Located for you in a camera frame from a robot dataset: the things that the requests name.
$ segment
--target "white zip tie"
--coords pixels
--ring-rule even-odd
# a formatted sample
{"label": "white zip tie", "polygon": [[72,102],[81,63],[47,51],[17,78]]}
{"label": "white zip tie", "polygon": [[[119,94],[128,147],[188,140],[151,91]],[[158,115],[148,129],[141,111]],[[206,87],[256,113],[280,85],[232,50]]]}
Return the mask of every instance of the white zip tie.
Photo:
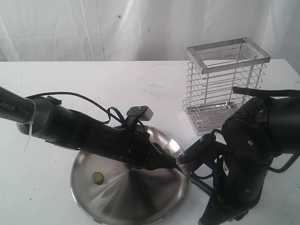
{"label": "white zip tie", "polygon": [[27,143],[25,145],[25,148],[24,148],[24,151],[23,153],[25,153],[26,149],[27,149],[27,146],[29,144],[29,141],[30,141],[30,138],[31,138],[31,135],[32,135],[32,125],[33,125],[33,120],[34,120],[34,117],[36,115],[36,111],[37,111],[37,106],[36,106],[36,103],[34,101],[32,101],[31,99],[29,98],[26,98],[27,100],[30,100],[33,105],[34,105],[34,110],[33,110],[33,114],[32,114],[32,117],[31,117],[31,120],[28,121],[28,122],[25,122],[25,123],[19,123],[20,125],[24,125],[24,124],[29,124],[29,137],[28,137],[28,140],[27,140]]}

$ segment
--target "white curtain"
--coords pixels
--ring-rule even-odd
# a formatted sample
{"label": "white curtain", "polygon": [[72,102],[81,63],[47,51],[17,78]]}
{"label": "white curtain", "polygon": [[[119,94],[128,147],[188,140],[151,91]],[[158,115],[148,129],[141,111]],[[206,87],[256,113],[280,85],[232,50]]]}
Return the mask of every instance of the white curtain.
{"label": "white curtain", "polygon": [[241,37],[300,73],[300,0],[0,0],[0,60],[184,60]]}

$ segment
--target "metal wire basket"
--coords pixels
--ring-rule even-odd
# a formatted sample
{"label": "metal wire basket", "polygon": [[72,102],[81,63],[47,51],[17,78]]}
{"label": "metal wire basket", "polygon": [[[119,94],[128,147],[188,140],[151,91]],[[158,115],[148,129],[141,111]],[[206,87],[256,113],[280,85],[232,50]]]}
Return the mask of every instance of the metal wire basket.
{"label": "metal wire basket", "polygon": [[232,87],[260,88],[270,55],[249,38],[187,48],[187,97],[183,108],[197,135],[221,128],[250,99]]}

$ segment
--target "round metal tray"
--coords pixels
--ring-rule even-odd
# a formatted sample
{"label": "round metal tray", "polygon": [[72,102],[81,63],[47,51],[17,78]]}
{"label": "round metal tray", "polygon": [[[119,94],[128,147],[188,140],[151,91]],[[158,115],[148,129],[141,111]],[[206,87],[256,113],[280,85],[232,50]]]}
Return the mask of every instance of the round metal tray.
{"label": "round metal tray", "polygon": [[[150,140],[174,157],[182,150],[166,133],[145,126]],[[101,172],[104,183],[93,183]],[[176,169],[134,170],[121,162],[80,151],[71,172],[71,190],[79,207],[93,220],[108,225],[151,224],[178,204],[188,179]]]}

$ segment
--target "metal bowl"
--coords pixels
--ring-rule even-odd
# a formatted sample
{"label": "metal bowl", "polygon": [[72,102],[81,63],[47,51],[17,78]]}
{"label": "metal bowl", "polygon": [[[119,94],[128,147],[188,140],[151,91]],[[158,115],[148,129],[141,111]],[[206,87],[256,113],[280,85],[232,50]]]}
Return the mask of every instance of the metal bowl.
{"label": "metal bowl", "polygon": [[[178,157],[182,150],[166,133],[145,126],[150,140]],[[94,172],[104,183],[93,183]],[[79,207],[90,218],[108,225],[152,224],[174,209],[188,186],[176,169],[129,169],[126,164],[80,151],[71,172],[71,190]]]}

